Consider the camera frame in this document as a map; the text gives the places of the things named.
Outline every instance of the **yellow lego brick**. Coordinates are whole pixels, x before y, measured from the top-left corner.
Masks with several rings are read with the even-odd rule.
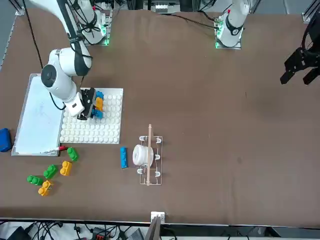
[[[100,112],[102,112],[102,107],[104,105],[104,100],[100,97],[97,97],[95,99],[95,109],[99,110]]]
[[[52,189],[52,186],[54,184],[51,182],[51,181],[45,181],[43,184],[42,184],[42,187],[39,188],[38,190],[38,193],[41,195],[41,196],[47,196],[49,194],[49,191]]]
[[[71,163],[71,162],[64,161],[64,162],[62,163],[62,168],[61,168],[61,170],[60,170],[61,175],[63,175],[63,176],[69,176],[71,167],[72,167],[72,163]]]

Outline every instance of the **green lego brick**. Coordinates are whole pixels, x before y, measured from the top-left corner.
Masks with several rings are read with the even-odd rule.
[[[43,172],[43,176],[46,179],[52,179],[53,176],[57,173],[57,171],[58,171],[57,166],[52,164],[52,165],[48,166],[48,169]]]
[[[42,178],[37,177],[37,176],[32,176],[32,175],[28,176],[26,178],[26,180],[27,180],[28,183],[31,183],[31,184],[34,184],[34,185],[37,185],[37,186],[41,186],[44,183]]]
[[[69,154],[69,157],[71,158],[71,161],[75,162],[78,160],[79,155],[76,152],[76,150],[73,147],[69,147],[67,150],[67,153]]]

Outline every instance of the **blue block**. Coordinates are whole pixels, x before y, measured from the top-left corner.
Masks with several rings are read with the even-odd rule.
[[[125,169],[128,167],[127,162],[127,148],[125,146],[120,147],[120,157],[121,157],[121,168]]]
[[[92,109],[91,114],[93,116],[96,116],[99,119],[102,119],[104,117],[104,114],[101,111],[97,110],[97,109]]]
[[[95,99],[97,99],[97,98],[104,99],[104,94],[101,91],[96,91]]]
[[[0,152],[6,152],[12,148],[8,128],[0,130]]]

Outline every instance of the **whiteboard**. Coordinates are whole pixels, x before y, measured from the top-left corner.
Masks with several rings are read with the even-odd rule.
[[[58,106],[62,100],[53,96]],[[11,155],[57,156],[40,154],[59,146],[63,111],[53,104],[39,74],[31,74]]]

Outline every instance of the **wooden stick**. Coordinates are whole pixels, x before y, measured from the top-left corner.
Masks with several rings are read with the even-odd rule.
[[[147,151],[147,171],[146,171],[146,185],[150,185],[150,153],[151,153],[151,138],[153,137],[154,133],[152,131],[152,126],[149,124],[149,131],[148,131],[148,151]]]

